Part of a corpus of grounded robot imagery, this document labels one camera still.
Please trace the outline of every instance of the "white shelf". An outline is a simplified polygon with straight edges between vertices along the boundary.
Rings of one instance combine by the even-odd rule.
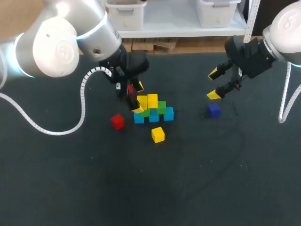
[[[246,22],[236,10],[230,27],[201,28],[195,0],[148,0],[142,31],[119,31],[122,38],[245,35]]]

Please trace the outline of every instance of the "white storage bin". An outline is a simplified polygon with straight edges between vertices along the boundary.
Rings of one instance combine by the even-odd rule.
[[[146,1],[108,0],[109,17],[118,31],[138,31],[143,28]]]
[[[201,27],[230,26],[237,4],[241,0],[196,0]]]

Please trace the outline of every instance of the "red block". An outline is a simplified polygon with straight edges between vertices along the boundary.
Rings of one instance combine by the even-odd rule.
[[[119,130],[124,127],[124,118],[120,114],[116,114],[111,118],[112,126]]]
[[[128,86],[127,86],[127,89],[128,89],[129,94],[130,94],[132,97],[134,97],[135,94],[134,94],[134,90],[133,90],[132,85],[128,85]]]

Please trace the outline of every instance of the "toy block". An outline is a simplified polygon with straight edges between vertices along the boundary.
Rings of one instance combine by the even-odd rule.
[[[137,96],[137,100],[139,101],[143,110],[147,110],[147,96]]]
[[[208,105],[208,114],[210,118],[217,118],[221,115],[221,108],[216,103],[210,104]]]
[[[135,124],[144,124],[144,118],[140,114],[134,113],[134,122]]]
[[[159,143],[165,140],[165,133],[161,127],[151,130],[151,137],[155,143]]]
[[[150,110],[149,119],[150,119],[150,122],[159,122],[159,115],[157,114],[156,109]]]
[[[157,114],[166,114],[166,101],[158,101]]]
[[[145,110],[144,112],[140,113],[141,117],[149,117],[151,115],[151,110]]]
[[[157,94],[147,95],[147,106],[150,109],[157,109],[158,108],[158,95]]]
[[[173,121],[174,120],[174,109],[173,107],[167,107],[166,113],[164,114],[164,121]]]
[[[119,130],[125,125],[124,118],[120,114],[116,114],[111,118],[111,124],[116,130]]]

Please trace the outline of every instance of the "green block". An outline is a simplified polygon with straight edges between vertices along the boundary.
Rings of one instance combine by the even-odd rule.
[[[157,114],[166,114],[166,101],[158,101]]]
[[[140,113],[141,117],[149,117],[151,115],[151,110],[145,110],[144,112]]]

